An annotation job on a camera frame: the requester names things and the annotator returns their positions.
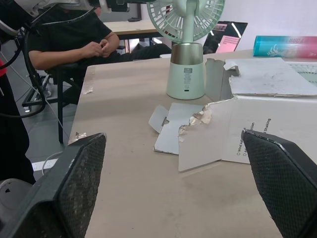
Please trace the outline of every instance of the white cable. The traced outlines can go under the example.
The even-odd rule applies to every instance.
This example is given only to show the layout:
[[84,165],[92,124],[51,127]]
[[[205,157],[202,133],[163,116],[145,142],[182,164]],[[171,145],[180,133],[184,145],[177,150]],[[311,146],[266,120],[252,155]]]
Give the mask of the white cable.
[[46,158],[46,160],[44,161],[43,166],[42,166],[42,175],[44,175],[44,166],[45,166],[46,162],[47,162],[49,159],[51,159],[52,157],[57,156],[57,155],[60,155],[61,153],[63,153],[63,152],[62,152],[62,151],[59,151],[59,152],[54,153],[54,154],[52,154],[52,155],[50,155],[50,156],[48,156],[48,157]]
[[[1,52],[1,55],[2,55],[2,57],[5,59],[5,61],[8,62],[8,60],[7,60],[6,57],[3,55],[2,52]],[[40,94],[37,89],[35,89],[28,81],[26,81],[26,80],[15,70],[15,68],[13,68],[11,65],[10,65],[10,67],[13,69],[13,71],[14,71],[24,82],[26,82],[31,88],[33,88],[35,92],[37,92],[38,94]],[[48,104],[48,106],[51,108],[51,110],[53,111],[53,113],[54,113],[56,119],[58,120],[59,125],[61,126],[61,128],[63,129],[65,135],[66,135],[67,138],[69,139],[68,134],[66,133],[66,131],[65,131],[64,127],[63,127],[63,125],[61,124],[60,120],[58,119],[58,116],[56,115],[56,113],[55,113],[55,111],[53,110],[52,106],[49,104],[49,102],[46,100],[46,98],[45,98],[45,101],[46,101],[46,103]]]

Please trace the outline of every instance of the table leg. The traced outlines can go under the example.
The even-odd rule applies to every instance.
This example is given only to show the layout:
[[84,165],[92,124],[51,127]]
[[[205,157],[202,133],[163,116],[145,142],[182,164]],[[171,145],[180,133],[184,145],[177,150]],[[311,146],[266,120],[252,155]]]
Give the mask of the table leg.
[[131,53],[130,40],[124,40],[124,46],[125,46],[125,52],[126,53]]

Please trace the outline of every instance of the table surface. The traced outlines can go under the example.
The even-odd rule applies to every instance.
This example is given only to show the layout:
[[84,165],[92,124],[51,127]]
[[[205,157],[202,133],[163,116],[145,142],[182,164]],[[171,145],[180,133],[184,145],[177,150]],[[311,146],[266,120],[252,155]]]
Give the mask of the table surface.
[[[204,56],[251,58],[252,51]],[[178,172],[178,156],[153,151],[148,121],[157,105],[204,105],[166,95],[169,59],[88,68],[71,137],[107,134],[96,206],[87,238],[281,238],[250,165],[215,162]]]
[[116,21],[105,22],[104,24],[117,35],[157,32],[151,20],[141,20],[137,22]]

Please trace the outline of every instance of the portable fan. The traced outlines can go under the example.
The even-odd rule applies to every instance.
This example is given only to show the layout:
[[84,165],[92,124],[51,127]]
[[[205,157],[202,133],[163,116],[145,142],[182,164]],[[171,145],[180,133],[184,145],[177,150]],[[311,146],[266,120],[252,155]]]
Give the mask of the portable fan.
[[317,87],[317,64],[290,64],[304,79]]
[[225,0],[157,0],[148,2],[157,30],[178,44],[172,47],[167,94],[196,99],[205,94],[203,46],[195,40],[207,35],[220,19]]

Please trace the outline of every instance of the clasped hands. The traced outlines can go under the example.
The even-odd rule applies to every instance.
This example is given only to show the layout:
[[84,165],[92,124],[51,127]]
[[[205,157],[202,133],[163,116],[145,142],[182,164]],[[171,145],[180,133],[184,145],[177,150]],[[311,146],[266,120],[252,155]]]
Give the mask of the clasped hands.
[[84,58],[104,57],[107,58],[113,52],[109,41],[102,39],[100,43],[90,42],[80,49]]

